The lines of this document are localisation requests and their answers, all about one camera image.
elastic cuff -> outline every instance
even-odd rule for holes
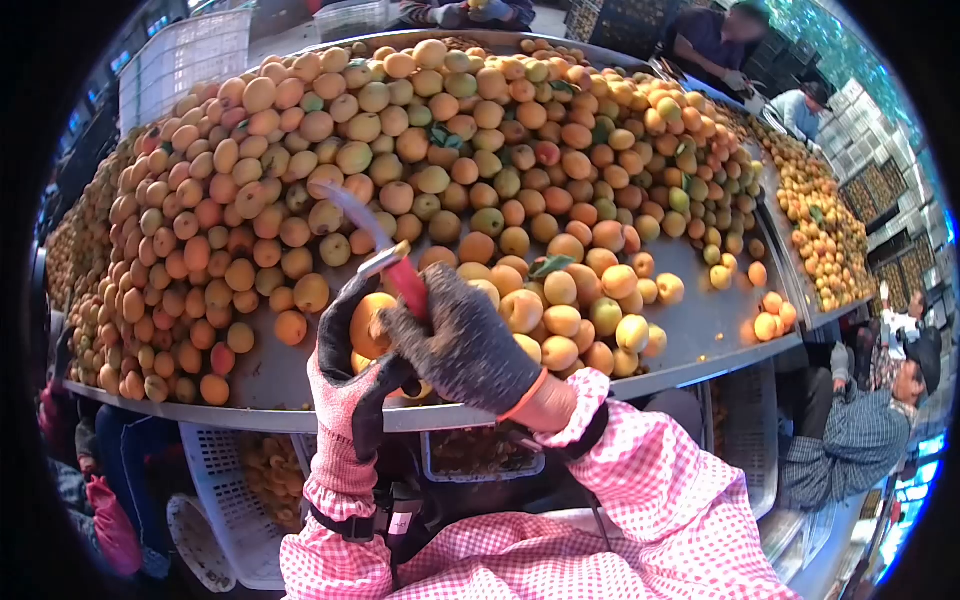
[[[567,378],[566,384],[573,388],[577,394],[577,407],[570,416],[570,423],[566,429],[556,434],[537,433],[534,439],[539,444],[552,448],[566,448],[580,441],[584,446],[588,440],[599,430],[599,434],[589,447],[583,448],[577,445],[574,451],[581,452],[583,456],[590,451],[597,441],[603,435],[606,428],[606,419],[600,417],[594,424],[594,419],[598,417],[600,407],[607,401],[610,393],[610,379],[596,369],[580,369]]]

window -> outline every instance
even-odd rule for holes
[[[157,19],[153,25],[147,28],[147,36],[149,37],[155,36],[156,32],[166,27],[168,22],[169,21],[167,20],[166,16],[162,16],[161,18]]]
[[[124,50],[120,53],[119,57],[110,62],[110,70],[114,73],[118,73],[120,69],[123,68],[123,65],[127,64],[128,62],[130,62],[130,53]]]

red tool handle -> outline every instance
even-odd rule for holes
[[[386,276],[407,301],[410,312],[421,321],[428,322],[426,285],[410,264],[410,258],[404,256],[400,262],[387,269]]]

gray work glove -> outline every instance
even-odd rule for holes
[[[421,275],[430,323],[401,301],[380,312],[393,347],[446,400],[503,415],[540,376],[535,363],[497,314],[490,297],[445,264]]]
[[[739,71],[730,70],[723,76],[723,83],[734,91],[747,88],[747,76]]]
[[[438,9],[430,9],[427,20],[436,23],[443,29],[456,29],[464,22],[467,16],[467,3],[447,4]]]
[[[837,342],[830,353],[830,370],[833,372],[833,381],[846,383],[850,379],[850,355],[842,342]]]

crate of apricots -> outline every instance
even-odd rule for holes
[[[684,282],[641,246],[683,238],[729,288],[736,258],[764,252],[744,241],[761,165],[700,93],[542,45],[496,56],[427,39],[369,59],[332,46],[194,85],[129,160],[108,161],[126,166],[98,238],[107,266],[71,307],[71,379],[226,404],[237,355],[263,335],[299,345],[331,276],[374,250],[318,183],[369,206],[421,268],[448,262],[487,292],[551,371],[645,372],[667,332],[644,306],[682,302]],[[354,316],[356,368],[384,349],[370,319],[395,294]],[[276,314],[273,332],[254,332],[255,311]],[[788,330],[775,316],[774,335]]]

